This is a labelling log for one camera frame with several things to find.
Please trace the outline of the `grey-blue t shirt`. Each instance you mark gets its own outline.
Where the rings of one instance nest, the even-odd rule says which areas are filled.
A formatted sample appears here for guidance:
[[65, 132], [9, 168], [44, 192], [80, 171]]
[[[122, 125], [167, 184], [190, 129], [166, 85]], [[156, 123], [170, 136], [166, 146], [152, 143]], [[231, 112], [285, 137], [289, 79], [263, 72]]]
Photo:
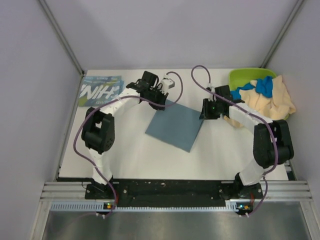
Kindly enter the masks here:
[[158, 110], [145, 133], [166, 144], [190, 152], [202, 127], [200, 112], [181, 104]]

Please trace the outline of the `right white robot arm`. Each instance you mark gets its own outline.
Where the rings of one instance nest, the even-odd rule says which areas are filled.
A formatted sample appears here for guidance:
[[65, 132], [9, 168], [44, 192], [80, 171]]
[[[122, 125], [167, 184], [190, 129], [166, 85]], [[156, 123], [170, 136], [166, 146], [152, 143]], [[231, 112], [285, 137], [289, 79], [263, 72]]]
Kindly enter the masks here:
[[260, 180], [294, 156], [289, 125], [284, 119], [272, 120], [249, 107], [243, 100], [234, 99], [228, 85], [206, 88], [211, 97], [202, 101], [201, 120], [228, 117], [242, 124], [253, 135], [253, 159], [238, 172], [232, 186], [222, 189], [221, 197], [245, 198], [260, 184]]

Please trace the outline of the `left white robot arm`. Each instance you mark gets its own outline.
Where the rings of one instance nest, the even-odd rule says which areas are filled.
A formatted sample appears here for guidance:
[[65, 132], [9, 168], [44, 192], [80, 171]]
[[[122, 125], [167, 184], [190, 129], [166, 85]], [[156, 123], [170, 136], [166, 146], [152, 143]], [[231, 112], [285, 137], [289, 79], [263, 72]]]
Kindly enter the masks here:
[[94, 162], [93, 180], [98, 183], [96, 192], [102, 198], [109, 198], [114, 187], [108, 181], [113, 177], [110, 169], [111, 160], [106, 152], [115, 142], [115, 120], [132, 107], [146, 99], [155, 110], [164, 110], [169, 89], [175, 83], [165, 76], [159, 80], [158, 76], [145, 71], [140, 79], [126, 85], [117, 96], [117, 101], [102, 108], [91, 107], [86, 116], [90, 118], [82, 128], [81, 139], [89, 150], [90, 160]]

